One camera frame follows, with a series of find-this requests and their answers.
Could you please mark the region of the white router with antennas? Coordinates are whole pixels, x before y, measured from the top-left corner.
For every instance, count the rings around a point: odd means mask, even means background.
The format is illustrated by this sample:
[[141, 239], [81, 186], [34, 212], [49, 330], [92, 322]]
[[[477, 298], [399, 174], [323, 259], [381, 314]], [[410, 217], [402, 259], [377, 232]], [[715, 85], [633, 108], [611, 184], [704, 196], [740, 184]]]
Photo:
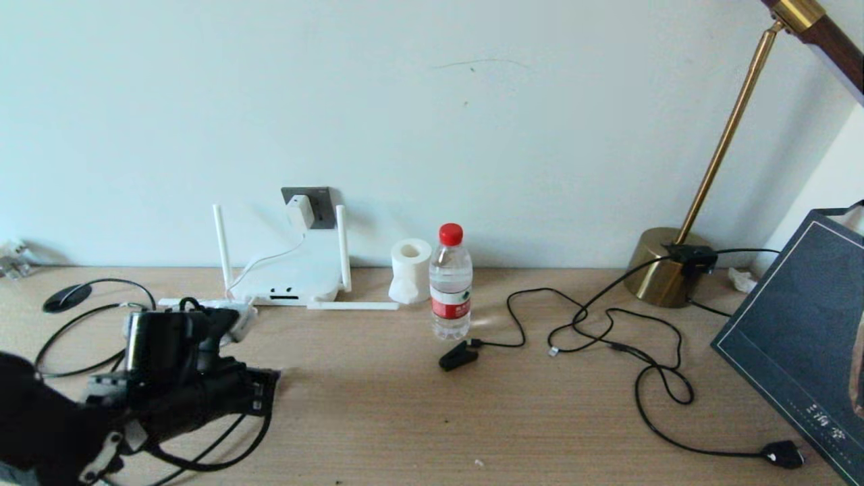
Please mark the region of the white router with antennas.
[[224, 218], [213, 205], [224, 279], [222, 298], [201, 300], [216, 308], [300, 306], [320, 311], [396, 311], [397, 302], [339, 302], [352, 291], [346, 207], [334, 207], [333, 229], [307, 229], [287, 251], [250, 262], [239, 275], [230, 267]]

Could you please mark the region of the black round desk grommet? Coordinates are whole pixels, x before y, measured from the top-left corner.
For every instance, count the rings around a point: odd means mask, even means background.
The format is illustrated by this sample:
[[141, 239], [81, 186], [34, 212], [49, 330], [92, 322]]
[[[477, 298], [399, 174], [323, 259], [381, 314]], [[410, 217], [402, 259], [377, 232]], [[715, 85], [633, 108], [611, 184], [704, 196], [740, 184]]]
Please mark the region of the black round desk grommet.
[[87, 283], [74, 284], [53, 293], [41, 305], [41, 310], [49, 314], [57, 314], [77, 307], [86, 301], [92, 293], [92, 286]]

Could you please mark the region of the white toilet paper roll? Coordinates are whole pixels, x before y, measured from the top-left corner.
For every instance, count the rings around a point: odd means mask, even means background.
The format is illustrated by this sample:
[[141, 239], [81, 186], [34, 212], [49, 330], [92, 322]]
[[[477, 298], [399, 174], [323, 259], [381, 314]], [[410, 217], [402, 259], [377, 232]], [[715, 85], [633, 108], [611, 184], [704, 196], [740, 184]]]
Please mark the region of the white toilet paper roll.
[[392, 301], [411, 305], [429, 300], [431, 253], [431, 246], [422, 239], [404, 239], [392, 246], [393, 276], [388, 292]]

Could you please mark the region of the water bottle with red cap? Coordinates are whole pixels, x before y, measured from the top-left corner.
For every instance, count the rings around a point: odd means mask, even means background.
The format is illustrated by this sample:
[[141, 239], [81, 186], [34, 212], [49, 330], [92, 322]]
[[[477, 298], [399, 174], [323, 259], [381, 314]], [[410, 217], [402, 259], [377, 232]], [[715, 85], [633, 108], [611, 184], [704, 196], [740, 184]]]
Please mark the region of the water bottle with red cap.
[[471, 326], [473, 260], [464, 236], [457, 223], [443, 224], [429, 261], [432, 327], [441, 340], [463, 340]]

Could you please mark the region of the clear plastic object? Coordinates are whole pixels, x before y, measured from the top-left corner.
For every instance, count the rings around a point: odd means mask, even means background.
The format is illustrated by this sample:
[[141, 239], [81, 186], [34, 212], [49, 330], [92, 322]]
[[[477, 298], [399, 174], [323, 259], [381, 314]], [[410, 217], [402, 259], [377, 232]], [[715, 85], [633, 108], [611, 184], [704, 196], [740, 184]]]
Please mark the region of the clear plastic object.
[[22, 241], [6, 240], [0, 243], [0, 277], [18, 280], [33, 271], [27, 259], [28, 246]]

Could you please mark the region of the brass desk lamp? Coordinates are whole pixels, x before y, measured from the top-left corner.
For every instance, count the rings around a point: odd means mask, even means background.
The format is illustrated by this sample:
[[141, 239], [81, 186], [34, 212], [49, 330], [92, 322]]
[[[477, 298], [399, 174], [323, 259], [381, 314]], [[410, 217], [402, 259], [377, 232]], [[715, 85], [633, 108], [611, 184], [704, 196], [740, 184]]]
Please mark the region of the brass desk lamp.
[[760, 0], [772, 19], [754, 49], [728, 119], [679, 228], [654, 227], [645, 230], [630, 258], [622, 283], [639, 300], [664, 308], [681, 308], [697, 289], [701, 277], [683, 277], [672, 261], [667, 245], [705, 245], [707, 240], [693, 233], [693, 226], [709, 190], [732, 144], [756, 83], [767, 64], [776, 37], [786, 32], [823, 56], [836, 77], [864, 107], [864, 52], [830, 17], [819, 0]]

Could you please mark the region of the black inline adapter box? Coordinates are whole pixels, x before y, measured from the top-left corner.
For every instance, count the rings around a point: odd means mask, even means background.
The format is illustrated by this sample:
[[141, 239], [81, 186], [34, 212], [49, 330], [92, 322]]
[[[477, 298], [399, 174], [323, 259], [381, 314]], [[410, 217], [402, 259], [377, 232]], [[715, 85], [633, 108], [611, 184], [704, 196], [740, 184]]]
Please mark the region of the black inline adapter box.
[[705, 245], [667, 245], [666, 250], [670, 259], [680, 265], [680, 274], [687, 279], [713, 273], [719, 259], [719, 253]]

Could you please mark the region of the dark teal gift bag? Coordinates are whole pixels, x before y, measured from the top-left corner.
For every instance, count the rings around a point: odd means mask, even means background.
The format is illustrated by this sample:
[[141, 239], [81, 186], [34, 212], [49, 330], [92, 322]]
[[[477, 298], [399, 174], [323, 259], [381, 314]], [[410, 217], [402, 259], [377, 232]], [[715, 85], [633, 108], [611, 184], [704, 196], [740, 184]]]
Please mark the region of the dark teal gift bag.
[[864, 200], [811, 210], [711, 345], [864, 486]]

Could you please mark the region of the grey wall socket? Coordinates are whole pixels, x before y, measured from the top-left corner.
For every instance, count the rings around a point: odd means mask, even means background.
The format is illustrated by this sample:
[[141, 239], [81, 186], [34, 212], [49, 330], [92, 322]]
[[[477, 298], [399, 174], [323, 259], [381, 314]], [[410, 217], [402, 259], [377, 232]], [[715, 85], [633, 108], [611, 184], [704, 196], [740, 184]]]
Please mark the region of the grey wall socket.
[[291, 223], [302, 223], [306, 230], [333, 230], [336, 227], [330, 187], [283, 187], [280, 191]]

